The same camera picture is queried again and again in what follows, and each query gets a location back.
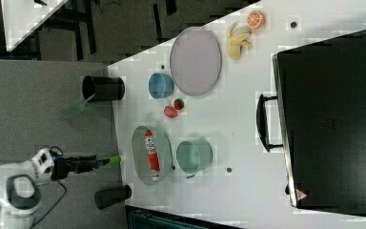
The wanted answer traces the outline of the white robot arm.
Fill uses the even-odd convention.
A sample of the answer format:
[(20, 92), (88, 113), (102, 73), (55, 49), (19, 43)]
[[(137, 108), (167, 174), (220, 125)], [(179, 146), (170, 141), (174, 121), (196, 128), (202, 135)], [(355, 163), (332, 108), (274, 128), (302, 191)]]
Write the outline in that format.
[(110, 165), (110, 157), (64, 157), (57, 147), (40, 149), (31, 159), (0, 165), (0, 229), (31, 229), (38, 223), (40, 187), (69, 173), (82, 174)]

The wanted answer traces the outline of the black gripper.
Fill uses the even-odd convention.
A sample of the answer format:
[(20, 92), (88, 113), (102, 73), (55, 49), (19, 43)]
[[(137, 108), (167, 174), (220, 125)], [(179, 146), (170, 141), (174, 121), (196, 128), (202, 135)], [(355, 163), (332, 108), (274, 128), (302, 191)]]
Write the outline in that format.
[(108, 158), (96, 160), (96, 156), (58, 157), (54, 161), (51, 180), (64, 179), (69, 173), (87, 173), (110, 163)]

